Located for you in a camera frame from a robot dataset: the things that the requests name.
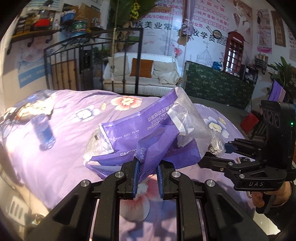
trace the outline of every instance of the blue gripper pad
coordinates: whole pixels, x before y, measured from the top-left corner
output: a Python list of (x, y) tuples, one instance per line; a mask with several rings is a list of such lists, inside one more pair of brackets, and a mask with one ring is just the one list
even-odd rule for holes
[(157, 175), (157, 184), (158, 184), (158, 192), (160, 197), (163, 198), (164, 191), (163, 191), (163, 174), (161, 173), (160, 165), (156, 168), (156, 175)]
[(136, 197), (137, 191), (138, 191), (138, 184), (139, 184), (139, 180), (140, 180), (140, 162), (139, 160), (137, 160), (136, 162), (136, 166), (135, 166), (135, 171), (133, 173), (133, 198)]

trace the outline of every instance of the camera lens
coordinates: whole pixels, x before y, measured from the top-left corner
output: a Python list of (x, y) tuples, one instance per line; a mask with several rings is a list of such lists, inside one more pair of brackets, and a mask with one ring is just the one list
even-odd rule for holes
[(274, 124), (276, 125), (277, 128), (279, 128), (279, 116), (278, 116), (278, 114), (274, 115)]
[(263, 118), (266, 120), (266, 110), (263, 110)]
[(273, 117), (272, 117), (272, 113), (271, 113), (270, 110), (268, 110), (268, 112), (267, 112), (267, 118), (268, 118), (269, 123), (272, 124), (273, 123)]

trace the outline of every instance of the wall shelf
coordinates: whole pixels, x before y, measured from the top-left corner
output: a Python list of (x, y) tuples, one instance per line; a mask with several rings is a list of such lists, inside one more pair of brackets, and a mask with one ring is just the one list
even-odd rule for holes
[(52, 40), (52, 35), (59, 32), (59, 30), (54, 29), (54, 30), (39, 30), (39, 31), (31, 31), (28, 33), (22, 33), (22, 34), (17, 34), (11, 37), (10, 44), (7, 50), (7, 54), (10, 54), (10, 50), (12, 47), (12, 44), (18, 41), (22, 41), (25, 39), (32, 39), (31, 42), (28, 43), (28, 47), (31, 47), (32, 43), (34, 42), (35, 37), (41, 37), (41, 36), (50, 36), (50, 39), (47, 39), (45, 42), (48, 44), (49, 41)]

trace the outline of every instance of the sofa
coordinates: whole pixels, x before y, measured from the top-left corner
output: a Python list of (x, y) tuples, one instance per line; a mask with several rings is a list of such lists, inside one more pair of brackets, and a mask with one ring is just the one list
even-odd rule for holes
[[(116, 57), (123, 56), (125, 53), (116, 53)], [(132, 60), (133, 58), (137, 58), (137, 53), (127, 53), (126, 58), (128, 66), (126, 67), (126, 72), (132, 71)], [(174, 63), (174, 70), (176, 70), (178, 74), (178, 83), (177, 84), (162, 84), (160, 83), (159, 78), (154, 75), (154, 64), (151, 69), (151, 78), (139, 77), (139, 87), (138, 94), (139, 95), (148, 95), (148, 96), (164, 96), (168, 93), (172, 88), (180, 85), (180, 72), (179, 66), (176, 58), (164, 55), (156, 55), (156, 54), (141, 54), (141, 60), (153, 60), (153, 61), (161, 61), (164, 63)], [(116, 93), (126, 93), (126, 94), (134, 94), (135, 93), (135, 83), (136, 77), (130, 76), (130, 74), (125, 75), (125, 86), (123, 91), (123, 75), (115, 76), (113, 81), (113, 89), (112, 89), (112, 80), (111, 80), (111, 67), (110, 63), (106, 65), (104, 74), (103, 74), (103, 88), (106, 91), (113, 91)]]

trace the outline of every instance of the white pillow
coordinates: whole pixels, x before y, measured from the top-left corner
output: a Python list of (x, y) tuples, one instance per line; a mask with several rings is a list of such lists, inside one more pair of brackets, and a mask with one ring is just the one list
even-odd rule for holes
[[(112, 57), (108, 57), (109, 65), (110, 65), (110, 76), (112, 73)], [(123, 76), (123, 66), (124, 66), (124, 56), (119, 56), (114, 58), (114, 76)], [(129, 66), (128, 66), (128, 57), (126, 56), (126, 72), (125, 74), (130, 74)]]
[(179, 81), (179, 75), (176, 70), (169, 73), (162, 73), (158, 76), (160, 84), (176, 85)]
[(165, 63), (161, 61), (154, 61), (154, 75), (156, 78), (159, 78), (159, 75), (162, 73), (169, 73), (175, 69), (175, 63)]

